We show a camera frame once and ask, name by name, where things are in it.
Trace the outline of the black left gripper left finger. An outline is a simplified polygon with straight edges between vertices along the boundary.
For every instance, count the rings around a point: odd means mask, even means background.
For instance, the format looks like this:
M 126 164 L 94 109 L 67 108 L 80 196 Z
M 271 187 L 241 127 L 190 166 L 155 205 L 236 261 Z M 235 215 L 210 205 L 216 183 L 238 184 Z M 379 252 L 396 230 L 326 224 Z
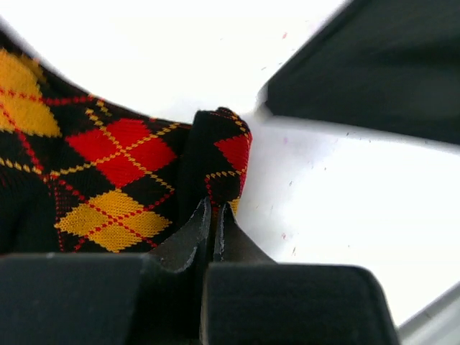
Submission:
M 145 254 L 1 258 L 3 344 L 194 344 L 211 206 Z

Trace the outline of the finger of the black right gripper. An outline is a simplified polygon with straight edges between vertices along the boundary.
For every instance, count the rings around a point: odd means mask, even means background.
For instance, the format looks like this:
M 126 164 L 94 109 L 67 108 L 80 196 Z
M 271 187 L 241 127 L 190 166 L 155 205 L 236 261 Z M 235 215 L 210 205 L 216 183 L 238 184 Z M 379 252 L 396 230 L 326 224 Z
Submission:
M 275 116 L 459 143 L 459 3 L 351 1 L 264 86 Z

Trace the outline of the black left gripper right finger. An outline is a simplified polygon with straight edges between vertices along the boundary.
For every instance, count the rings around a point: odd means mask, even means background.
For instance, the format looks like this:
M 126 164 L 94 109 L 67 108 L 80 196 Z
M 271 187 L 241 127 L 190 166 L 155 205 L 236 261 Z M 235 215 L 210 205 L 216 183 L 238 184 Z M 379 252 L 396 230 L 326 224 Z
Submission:
M 397 344 L 385 294 L 362 267 L 280 264 L 240 228 L 216 223 L 201 309 L 203 344 Z

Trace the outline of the black orange argyle sock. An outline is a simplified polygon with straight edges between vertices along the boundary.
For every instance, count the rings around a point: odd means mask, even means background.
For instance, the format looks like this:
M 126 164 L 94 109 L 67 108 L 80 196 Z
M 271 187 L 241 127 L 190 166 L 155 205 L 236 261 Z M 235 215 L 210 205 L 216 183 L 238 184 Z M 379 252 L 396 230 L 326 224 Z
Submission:
M 204 198 L 236 209 L 252 134 L 233 111 L 153 119 L 1 34 L 1 252 L 148 252 Z

